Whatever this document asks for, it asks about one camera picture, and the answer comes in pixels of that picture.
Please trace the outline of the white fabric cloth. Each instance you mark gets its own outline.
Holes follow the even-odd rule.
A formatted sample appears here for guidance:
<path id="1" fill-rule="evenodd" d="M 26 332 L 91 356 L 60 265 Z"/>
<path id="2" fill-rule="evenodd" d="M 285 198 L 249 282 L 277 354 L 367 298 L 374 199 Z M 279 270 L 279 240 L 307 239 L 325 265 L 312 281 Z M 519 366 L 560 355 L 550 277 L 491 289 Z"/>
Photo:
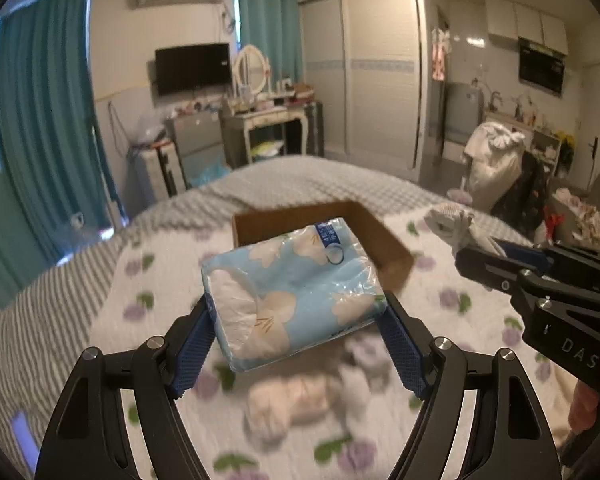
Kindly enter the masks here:
<path id="1" fill-rule="evenodd" d="M 498 242 L 478 225 L 475 215 L 460 205 L 433 206 L 425 214 L 424 221 L 431 232 L 451 246 L 453 255 L 465 247 L 476 246 L 489 254 L 505 256 Z"/>

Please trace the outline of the cream lace cloth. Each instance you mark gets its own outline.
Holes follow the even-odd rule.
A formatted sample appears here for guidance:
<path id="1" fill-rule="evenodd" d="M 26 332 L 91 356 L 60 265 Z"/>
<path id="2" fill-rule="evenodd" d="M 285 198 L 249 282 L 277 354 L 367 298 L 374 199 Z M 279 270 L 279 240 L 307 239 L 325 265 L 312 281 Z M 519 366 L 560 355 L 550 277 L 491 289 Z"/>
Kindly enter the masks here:
<path id="1" fill-rule="evenodd" d="M 294 425 L 324 417 L 340 398 L 342 382 L 329 374 L 277 376 L 248 392 L 245 419 L 253 437 L 282 440 Z"/>

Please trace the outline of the blue floral tissue pack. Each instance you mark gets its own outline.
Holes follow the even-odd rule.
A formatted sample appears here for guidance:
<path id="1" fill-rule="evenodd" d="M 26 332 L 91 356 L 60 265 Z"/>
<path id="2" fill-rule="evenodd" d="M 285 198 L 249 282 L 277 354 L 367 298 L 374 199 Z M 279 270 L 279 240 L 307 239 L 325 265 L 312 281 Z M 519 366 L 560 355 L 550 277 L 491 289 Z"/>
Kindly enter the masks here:
<path id="1" fill-rule="evenodd" d="M 215 337 L 235 372 L 286 359 L 370 324 L 388 302 L 375 266 L 342 219 L 332 262 L 310 226 L 208 259 L 201 267 Z"/>

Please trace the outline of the grey checked bed sheet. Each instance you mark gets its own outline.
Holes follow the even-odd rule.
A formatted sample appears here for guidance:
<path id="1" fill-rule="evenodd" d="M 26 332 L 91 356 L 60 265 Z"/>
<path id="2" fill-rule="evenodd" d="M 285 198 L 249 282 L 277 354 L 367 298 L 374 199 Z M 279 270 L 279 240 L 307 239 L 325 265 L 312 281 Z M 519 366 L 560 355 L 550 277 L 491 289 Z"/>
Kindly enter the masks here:
<path id="1" fill-rule="evenodd" d="M 153 206 L 106 242 L 42 273 L 0 309 L 0 449 L 30 469 L 12 424 L 41 441 L 79 353 L 126 349 L 165 330 L 200 295 L 204 259 L 233 244 L 236 214 L 350 200 L 385 222 L 415 266 L 400 291 L 411 315 L 464 348 L 493 350 L 516 320 L 509 299 L 465 280 L 450 248 L 426 227 L 440 197 L 412 182 L 315 157 L 259 162 Z"/>

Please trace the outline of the white fluffy cloth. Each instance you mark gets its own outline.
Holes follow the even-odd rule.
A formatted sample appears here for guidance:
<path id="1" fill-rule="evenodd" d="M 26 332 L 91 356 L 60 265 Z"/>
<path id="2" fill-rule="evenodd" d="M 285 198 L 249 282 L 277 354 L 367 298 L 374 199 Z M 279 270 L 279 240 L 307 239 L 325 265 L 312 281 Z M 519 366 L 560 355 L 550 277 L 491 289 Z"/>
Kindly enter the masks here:
<path id="1" fill-rule="evenodd" d="M 344 340 L 337 370 L 342 424 L 351 436 L 400 441 L 408 437 L 422 401 L 404 387 L 376 330 L 362 330 Z"/>

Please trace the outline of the white stuffed laundry bag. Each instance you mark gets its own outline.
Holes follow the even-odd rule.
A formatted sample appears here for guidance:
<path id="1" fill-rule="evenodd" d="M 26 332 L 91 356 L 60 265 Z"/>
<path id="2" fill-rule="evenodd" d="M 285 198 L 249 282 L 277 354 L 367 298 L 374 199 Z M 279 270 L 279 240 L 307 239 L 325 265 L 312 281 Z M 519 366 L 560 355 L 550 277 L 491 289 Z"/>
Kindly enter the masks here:
<path id="1" fill-rule="evenodd" d="M 499 122 L 483 122 L 465 145 L 468 175 L 465 190 L 472 206 L 490 212 L 521 175 L 524 135 Z"/>

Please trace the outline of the brown cardboard box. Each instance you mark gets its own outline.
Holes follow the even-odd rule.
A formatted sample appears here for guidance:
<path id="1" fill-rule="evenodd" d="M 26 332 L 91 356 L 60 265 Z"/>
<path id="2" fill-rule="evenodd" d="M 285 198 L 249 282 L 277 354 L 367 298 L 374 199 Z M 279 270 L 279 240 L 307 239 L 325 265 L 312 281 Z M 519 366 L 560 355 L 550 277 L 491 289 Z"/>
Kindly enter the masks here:
<path id="1" fill-rule="evenodd" d="M 411 274 L 415 257 L 389 229 L 358 202 L 324 203 L 235 214 L 232 220 L 234 245 L 248 246 L 310 226 L 317 247 L 332 262 L 343 255 L 344 236 L 326 226 L 342 219 L 375 266 L 380 284 L 389 292 L 400 292 Z"/>

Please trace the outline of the blue window curtain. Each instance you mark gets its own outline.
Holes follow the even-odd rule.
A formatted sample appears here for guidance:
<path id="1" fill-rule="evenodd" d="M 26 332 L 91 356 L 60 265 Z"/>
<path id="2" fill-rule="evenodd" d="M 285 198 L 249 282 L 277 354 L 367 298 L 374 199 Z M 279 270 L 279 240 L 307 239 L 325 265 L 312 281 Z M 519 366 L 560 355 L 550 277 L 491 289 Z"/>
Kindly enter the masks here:
<path id="1" fill-rule="evenodd" d="M 123 211 L 96 118 L 90 17 L 91 0 L 0 15 L 0 309 Z"/>

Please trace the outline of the white sliding wardrobe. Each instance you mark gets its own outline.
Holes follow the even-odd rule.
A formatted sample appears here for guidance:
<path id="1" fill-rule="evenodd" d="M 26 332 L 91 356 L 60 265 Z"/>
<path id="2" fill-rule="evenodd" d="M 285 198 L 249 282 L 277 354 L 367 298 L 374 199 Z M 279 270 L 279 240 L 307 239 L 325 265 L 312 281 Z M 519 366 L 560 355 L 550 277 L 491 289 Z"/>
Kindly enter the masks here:
<path id="1" fill-rule="evenodd" d="M 329 159 L 418 181 L 429 126 L 431 0 L 301 0 L 303 78 Z"/>

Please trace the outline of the grey small fridge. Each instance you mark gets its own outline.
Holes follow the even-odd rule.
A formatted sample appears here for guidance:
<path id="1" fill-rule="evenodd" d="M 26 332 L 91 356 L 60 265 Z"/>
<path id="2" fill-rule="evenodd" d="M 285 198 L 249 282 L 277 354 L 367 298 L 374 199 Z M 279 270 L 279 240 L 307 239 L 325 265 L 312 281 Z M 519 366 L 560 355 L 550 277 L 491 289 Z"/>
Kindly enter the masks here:
<path id="1" fill-rule="evenodd" d="M 230 172 L 217 112 L 205 110 L 171 118 L 166 121 L 166 128 L 176 145 L 189 188 L 198 188 Z"/>

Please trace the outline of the white oval vanity mirror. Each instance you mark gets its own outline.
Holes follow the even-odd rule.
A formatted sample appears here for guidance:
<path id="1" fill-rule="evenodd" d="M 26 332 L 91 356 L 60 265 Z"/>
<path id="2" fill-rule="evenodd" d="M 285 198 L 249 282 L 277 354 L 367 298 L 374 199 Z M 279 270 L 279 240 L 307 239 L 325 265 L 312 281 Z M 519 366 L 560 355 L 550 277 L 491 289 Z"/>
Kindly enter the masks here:
<path id="1" fill-rule="evenodd" d="M 232 73 L 236 94 L 243 100 L 271 90 L 270 62 L 253 44 L 246 44 L 237 53 Z"/>

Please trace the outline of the narrow blue curtain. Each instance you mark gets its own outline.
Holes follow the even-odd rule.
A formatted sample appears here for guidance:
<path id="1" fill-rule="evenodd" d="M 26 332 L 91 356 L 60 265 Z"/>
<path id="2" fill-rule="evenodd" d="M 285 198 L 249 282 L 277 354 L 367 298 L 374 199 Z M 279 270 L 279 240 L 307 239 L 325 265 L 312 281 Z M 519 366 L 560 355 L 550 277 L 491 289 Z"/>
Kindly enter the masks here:
<path id="1" fill-rule="evenodd" d="M 298 0 L 238 0 L 240 44 L 252 44 L 270 61 L 274 81 L 302 77 Z"/>

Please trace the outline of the black wall television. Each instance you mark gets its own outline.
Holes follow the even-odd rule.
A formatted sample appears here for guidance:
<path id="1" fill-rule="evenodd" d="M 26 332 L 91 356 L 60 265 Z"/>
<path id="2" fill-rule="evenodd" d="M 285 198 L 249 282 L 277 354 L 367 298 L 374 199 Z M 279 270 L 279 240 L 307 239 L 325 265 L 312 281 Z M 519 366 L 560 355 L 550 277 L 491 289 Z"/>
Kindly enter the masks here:
<path id="1" fill-rule="evenodd" d="M 155 50 L 159 96 L 232 82 L 229 44 L 190 44 Z"/>

